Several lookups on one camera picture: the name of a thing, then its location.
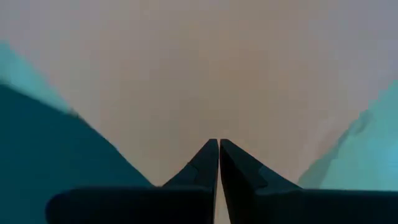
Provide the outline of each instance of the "black plastic piece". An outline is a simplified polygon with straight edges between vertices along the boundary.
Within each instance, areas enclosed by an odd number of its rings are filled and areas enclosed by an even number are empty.
[[[221,180],[232,224],[398,223],[398,193],[306,190],[222,139]]]
[[[47,205],[49,224],[214,223],[218,143],[210,139],[162,187],[75,189]]]

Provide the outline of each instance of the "black object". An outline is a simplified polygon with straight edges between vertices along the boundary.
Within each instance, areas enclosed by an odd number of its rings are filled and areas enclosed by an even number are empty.
[[[306,190],[227,139],[220,169],[232,224],[398,223],[398,193]]]
[[[214,222],[218,143],[210,139],[162,187],[75,189],[47,205],[50,224]]]

